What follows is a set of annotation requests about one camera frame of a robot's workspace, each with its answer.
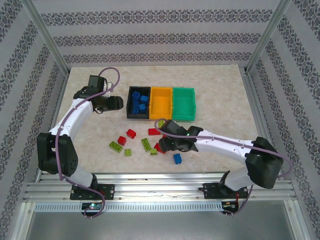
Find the patterned wallpaper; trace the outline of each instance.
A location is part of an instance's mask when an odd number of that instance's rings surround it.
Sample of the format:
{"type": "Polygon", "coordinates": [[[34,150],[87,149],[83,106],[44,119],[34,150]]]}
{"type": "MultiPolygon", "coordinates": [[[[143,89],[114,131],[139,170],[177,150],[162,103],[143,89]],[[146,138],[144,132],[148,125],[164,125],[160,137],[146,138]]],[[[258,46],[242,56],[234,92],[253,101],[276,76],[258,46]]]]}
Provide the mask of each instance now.
{"type": "Polygon", "coordinates": [[[0,2],[0,240],[10,237],[38,167],[36,137],[54,117],[64,76],[17,0],[0,2]]]}
{"type": "Polygon", "coordinates": [[[292,160],[312,239],[320,239],[319,13],[315,0],[291,2],[251,75],[273,144],[292,160]]]}
{"type": "Polygon", "coordinates": [[[36,0],[35,4],[69,66],[245,67],[278,1],[77,0],[65,5],[60,0],[36,0]]]}

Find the gray floor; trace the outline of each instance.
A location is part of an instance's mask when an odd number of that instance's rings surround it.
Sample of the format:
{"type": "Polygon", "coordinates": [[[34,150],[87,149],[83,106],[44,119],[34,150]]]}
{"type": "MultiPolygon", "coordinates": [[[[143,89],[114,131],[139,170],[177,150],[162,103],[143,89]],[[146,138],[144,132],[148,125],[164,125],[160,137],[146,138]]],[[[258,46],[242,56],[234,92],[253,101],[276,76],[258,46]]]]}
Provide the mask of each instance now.
{"type": "Polygon", "coordinates": [[[235,217],[220,212],[34,213],[28,240],[292,240],[281,201],[250,201],[235,217]]]}

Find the marble surface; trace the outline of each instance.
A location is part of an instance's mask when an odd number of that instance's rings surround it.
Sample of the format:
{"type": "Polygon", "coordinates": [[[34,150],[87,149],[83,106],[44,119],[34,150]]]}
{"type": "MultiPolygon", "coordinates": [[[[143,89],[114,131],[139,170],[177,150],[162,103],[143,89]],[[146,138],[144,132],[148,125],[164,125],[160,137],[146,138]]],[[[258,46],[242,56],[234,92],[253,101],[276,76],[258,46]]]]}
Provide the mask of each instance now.
{"type": "MultiPolygon", "coordinates": [[[[98,75],[103,67],[74,67],[68,79],[58,121],[69,109],[73,95],[88,84],[90,75],[98,75]]],[[[196,118],[193,123],[180,123],[186,129],[194,125],[212,133],[235,139],[254,140],[258,133],[237,65],[198,66],[121,66],[120,83],[111,93],[123,98],[121,110],[93,113],[84,123],[74,140],[79,163],[92,173],[177,173],[225,172],[242,165],[230,158],[211,152],[180,152],[182,164],[175,165],[173,154],[145,152],[141,139],[148,138],[153,147],[161,136],[148,136],[153,128],[150,120],[127,119],[126,104],[129,86],[161,86],[195,88],[196,118]],[[128,129],[136,131],[135,139],[126,135],[128,129]],[[132,156],[125,157],[124,150],[117,153],[109,148],[119,136],[127,137],[125,149],[132,156]]],[[[113,70],[102,74],[115,83],[113,70]]]]}

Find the red lego brick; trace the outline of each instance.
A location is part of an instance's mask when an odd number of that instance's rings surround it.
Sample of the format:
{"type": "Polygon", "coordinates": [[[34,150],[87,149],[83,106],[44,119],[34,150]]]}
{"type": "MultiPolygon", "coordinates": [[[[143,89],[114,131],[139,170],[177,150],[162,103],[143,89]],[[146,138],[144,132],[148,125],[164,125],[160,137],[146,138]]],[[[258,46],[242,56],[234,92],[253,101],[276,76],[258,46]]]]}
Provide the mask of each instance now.
{"type": "Polygon", "coordinates": [[[129,130],[126,132],[126,135],[127,135],[129,138],[134,139],[137,134],[136,134],[135,131],[129,129],[129,130]]]}
{"type": "Polygon", "coordinates": [[[155,129],[155,128],[149,128],[149,129],[148,129],[148,133],[149,133],[149,136],[161,135],[161,133],[158,132],[157,129],[155,129]]]}
{"type": "Polygon", "coordinates": [[[164,151],[161,151],[160,146],[159,146],[159,143],[157,143],[156,145],[154,145],[153,148],[156,149],[159,153],[165,154],[164,151]]]}
{"type": "Polygon", "coordinates": [[[118,139],[118,144],[124,146],[127,142],[127,139],[124,136],[120,136],[118,139]]]}

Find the blue lego brick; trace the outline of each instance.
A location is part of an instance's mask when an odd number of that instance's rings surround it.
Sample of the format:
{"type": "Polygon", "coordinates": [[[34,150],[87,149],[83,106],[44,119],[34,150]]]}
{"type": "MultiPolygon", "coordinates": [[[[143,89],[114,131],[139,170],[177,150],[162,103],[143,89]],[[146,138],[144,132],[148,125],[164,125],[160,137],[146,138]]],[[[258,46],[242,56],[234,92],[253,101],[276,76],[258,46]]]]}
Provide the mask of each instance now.
{"type": "Polygon", "coordinates": [[[133,106],[139,108],[139,102],[138,101],[133,101],[133,106]]]}
{"type": "Polygon", "coordinates": [[[132,114],[138,114],[139,113],[139,107],[138,106],[134,106],[132,109],[132,114]]]}
{"type": "Polygon", "coordinates": [[[133,102],[139,102],[139,99],[140,99],[140,93],[137,92],[137,91],[134,91],[132,93],[132,101],[133,102]]]}
{"type": "Polygon", "coordinates": [[[181,156],[180,156],[179,153],[173,155],[173,160],[174,160],[174,163],[175,163],[175,164],[180,164],[180,163],[182,163],[182,159],[181,159],[181,156]]]}
{"type": "Polygon", "coordinates": [[[145,114],[147,112],[146,105],[144,105],[144,104],[140,104],[139,109],[140,109],[141,114],[145,114]]]}
{"type": "Polygon", "coordinates": [[[147,104],[147,103],[148,103],[148,97],[142,95],[142,96],[140,97],[140,103],[141,103],[141,104],[147,104]]]}

